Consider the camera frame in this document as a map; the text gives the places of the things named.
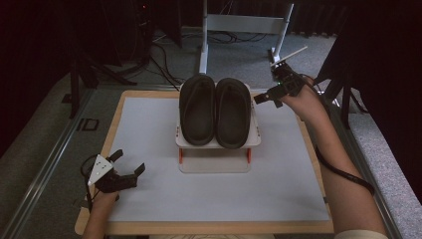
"black curtain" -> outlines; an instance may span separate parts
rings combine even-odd
[[[422,3],[356,7],[317,79],[351,79],[422,199]]]
[[[70,69],[48,1],[0,3],[0,156]]]

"white platform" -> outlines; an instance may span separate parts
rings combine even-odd
[[[126,98],[111,152],[129,174],[145,163],[136,188],[120,193],[110,221],[328,220],[295,114],[255,106],[262,143],[246,173],[183,173],[174,141],[177,99]]]

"slipper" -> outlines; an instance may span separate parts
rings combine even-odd
[[[192,145],[205,145],[214,137],[215,84],[205,75],[188,79],[180,90],[180,127]]]
[[[248,139],[251,94],[241,81],[226,78],[216,87],[215,137],[225,148],[239,148]]]

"cable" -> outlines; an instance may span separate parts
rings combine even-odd
[[[356,184],[359,184],[359,185],[365,187],[366,189],[368,189],[368,191],[370,192],[371,195],[374,195],[375,194],[375,189],[373,188],[373,186],[369,182],[367,182],[367,181],[365,181],[365,180],[363,180],[363,179],[361,179],[359,177],[356,177],[356,176],[354,176],[354,175],[352,175],[352,174],[350,174],[348,172],[342,171],[342,170],[340,170],[340,169],[332,166],[331,164],[329,164],[325,160],[325,158],[323,158],[323,156],[320,153],[320,151],[319,151],[318,148],[316,148],[316,157],[317,157],[318,161],[324,167],[326,167],[328,170],[330,170],[331,172],[333,172],[333,173],[335,173],[335,174],[337,174],[337,175],[339,175],[339,176],[341,176],[341,177],[343,177],[343,178],[345,178],[345,179],[347,179],[349,181],[352,181],[352,182],[354,182]]]
[[[168,64],[167,64],[167,54],[166,54],[166,52],[165,52],[165,49],[163,48],[163,47],[161,47],[161,46],[159,46],[159,45],[157,45],[157,44],[152,44],[152,46],[154,46],[154,47],[157,47],[157,48],[159,48],[161,51],[162,51],[162,53],[164,54],[164,68],[161,68],[161,67],[159,67],[158,65],[157,65],[157,67],[159,67],[161,70],[163,70],[163,72],[165,72],[170,78],[171,78],[171,80],[173,80],[173,81],[175,81],[176,83],[178,83],[178,84],[182,84],[180,81],[179,81],[179,79],[180,78],[175,78],[175,77],[173,77],[173,75],[171,75],[170,74],[170,71],[168,70]]]
[[[87,203],[88,203],[88,209],[91,210],[93,209],[93,197],[91,196],[91,192],[90,192],[90,187],[88,186],[88,181],[90,180],[90,172],[93,170],[94,164],[91,165],[90,167],[87,168],[87,172],[84,172],[84,166],[85,164],[87,164],[87,162],[89,160],[92,160],[94,158],[97,158],[97,154],[92,155],[90,157],[88,157],[87,159],[85,159],[85,161],[82,163],[80,171],[81,171],[81,175],[84,177],[84,185],[85,185],[85,190],[87,192]]]
[[[158,65],[158,63],[152,57],[150,57],[150,59],[158,67],[158,69],[162,73],[161,76],[163,76],[165,78],[165,80],[167,80],[167,82],[170,83],[174,87],[174,89],[176,89],[177,92],[179,92],[179,89],[176,87],[176,85],[174,85],[174,83],[171,82],[170,79],[167,78],[167,76],[165,76],[165,73],[163,72],[163,70],[161,69],[161,67]]]

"table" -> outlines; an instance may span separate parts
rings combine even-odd
[[[102,155],[110,155],[111,146],[121,119],[126,98],[177,99],[177,92],[127,91],[121,96],[116,113],[110,125]],[[303,122],[298,120],[312,166],[316,173],[319,190],[323,193],[319,166],[311,139]],[[89,211],[82,208],[75,230],[83,234],[88,222]],[[278,233],[332,233],[332,221],[118,221],[109,222],[107,235],[153,235],[153,234],[278,234]]]

